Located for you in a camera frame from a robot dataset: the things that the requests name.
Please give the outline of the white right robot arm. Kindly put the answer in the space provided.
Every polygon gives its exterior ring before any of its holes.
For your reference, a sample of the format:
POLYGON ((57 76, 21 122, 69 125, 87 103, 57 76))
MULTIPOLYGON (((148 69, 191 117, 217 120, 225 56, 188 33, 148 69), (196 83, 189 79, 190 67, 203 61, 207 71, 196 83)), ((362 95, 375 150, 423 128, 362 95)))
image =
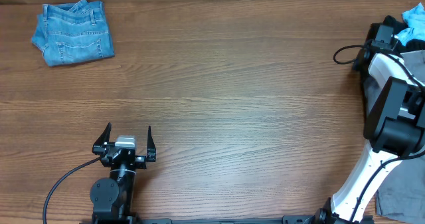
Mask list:
POLYGON ((363 78, 373 78, 381 90, 367 115, 365 147, 339 191, 318 209, 312 223, 372 223, 365 207, 402 161, 424 155, 424 84, 406 68, 396 52, 394 29, 375 23, 352 60, 363 78))

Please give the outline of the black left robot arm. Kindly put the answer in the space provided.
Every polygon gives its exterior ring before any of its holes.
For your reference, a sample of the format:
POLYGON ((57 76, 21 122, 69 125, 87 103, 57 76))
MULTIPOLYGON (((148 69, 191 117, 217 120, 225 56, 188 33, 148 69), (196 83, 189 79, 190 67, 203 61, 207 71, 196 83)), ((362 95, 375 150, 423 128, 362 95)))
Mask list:
POLYGON ((131 211, 135 176, 148 162, 156 161, 156 147, 151 129, 147 132, 147 152, 136 154, 134 136, 119 136, 110 141, 112 125, 109 123, 92 146, 92 153, 100 158, 109 176, 95 181, 90 190, 93 203, 93 223, 141 223, 137 213, 131 211))

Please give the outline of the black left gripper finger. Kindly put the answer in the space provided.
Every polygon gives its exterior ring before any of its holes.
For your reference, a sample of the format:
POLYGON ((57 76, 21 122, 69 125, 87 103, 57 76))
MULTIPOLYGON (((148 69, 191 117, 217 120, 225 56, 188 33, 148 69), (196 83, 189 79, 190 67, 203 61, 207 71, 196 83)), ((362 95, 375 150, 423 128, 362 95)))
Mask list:
POLYGON ((112 130, 112 124, 109 122, 92 146, 93 154, 105 154, 107 152, 108 144, 110 142, 110 132, 112 130))
POLYGON ((156 162, 156 147, 151 133, 151 126, 148 127, 147 134, 147 162, 156 162))

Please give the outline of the grey shorts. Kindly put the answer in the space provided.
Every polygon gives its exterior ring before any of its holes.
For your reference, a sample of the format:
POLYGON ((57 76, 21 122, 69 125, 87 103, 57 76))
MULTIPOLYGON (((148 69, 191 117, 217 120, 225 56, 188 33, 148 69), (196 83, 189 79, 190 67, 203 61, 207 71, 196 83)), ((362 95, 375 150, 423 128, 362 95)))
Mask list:
MULTIPOLYGON (((407 69, 424 84, 424 50, 402 54, 407 69)), ((373 78, 363 81, 366 116, 381 88, 373 78)), ((406 223, 424 224, 424 155, 404 160, 383 181, 375 194, 377 214, 406 223)))

